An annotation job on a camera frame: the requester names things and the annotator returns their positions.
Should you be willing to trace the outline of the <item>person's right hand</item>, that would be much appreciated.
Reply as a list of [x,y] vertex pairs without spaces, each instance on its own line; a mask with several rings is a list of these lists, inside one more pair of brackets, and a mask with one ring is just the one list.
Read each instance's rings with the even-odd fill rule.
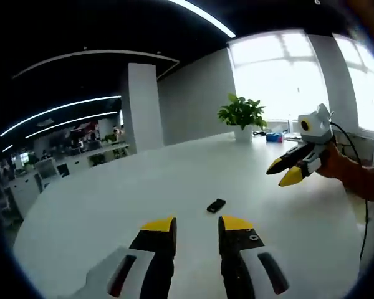
[[362,167],[339,152],[336,145],[330,142],[326,147],[326,157],[316,173],[326,178],[338,179],[351,190],[362,183]]

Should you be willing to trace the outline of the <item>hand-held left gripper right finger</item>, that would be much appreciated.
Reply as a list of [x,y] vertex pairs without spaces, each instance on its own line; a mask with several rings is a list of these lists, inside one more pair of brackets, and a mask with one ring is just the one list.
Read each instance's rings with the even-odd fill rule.
[[218,218],[221,275],[228,298],[298,298],[299,280],[253,225],[235,216]]

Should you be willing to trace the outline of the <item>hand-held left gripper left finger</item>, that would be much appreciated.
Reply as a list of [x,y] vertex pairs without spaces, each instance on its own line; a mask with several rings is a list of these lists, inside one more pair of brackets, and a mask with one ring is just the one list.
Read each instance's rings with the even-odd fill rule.
[[176,218],[141,227],[129,247],[119,247],[86,275],[69,298],[167,298],[174,275]]

